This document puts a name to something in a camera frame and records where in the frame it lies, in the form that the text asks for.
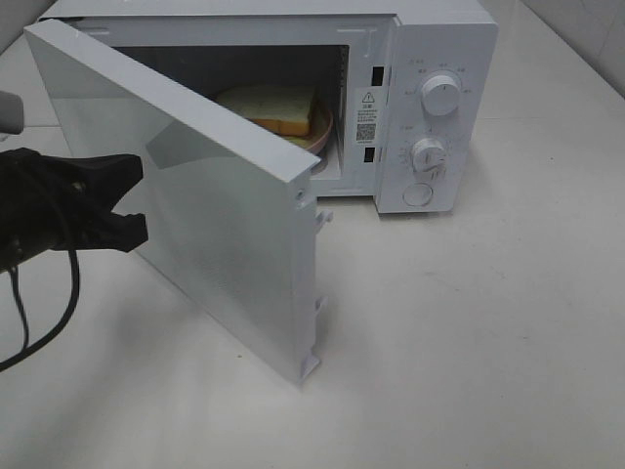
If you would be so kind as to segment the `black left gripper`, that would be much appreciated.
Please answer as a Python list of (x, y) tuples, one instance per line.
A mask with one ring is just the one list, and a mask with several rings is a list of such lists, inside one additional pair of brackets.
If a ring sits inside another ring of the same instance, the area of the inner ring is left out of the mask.
[(1, 271), (49, 251), (131, 252), (146, 241), (144, 214), (110, 212), (143, 178), (141, 158), (1, 153)]

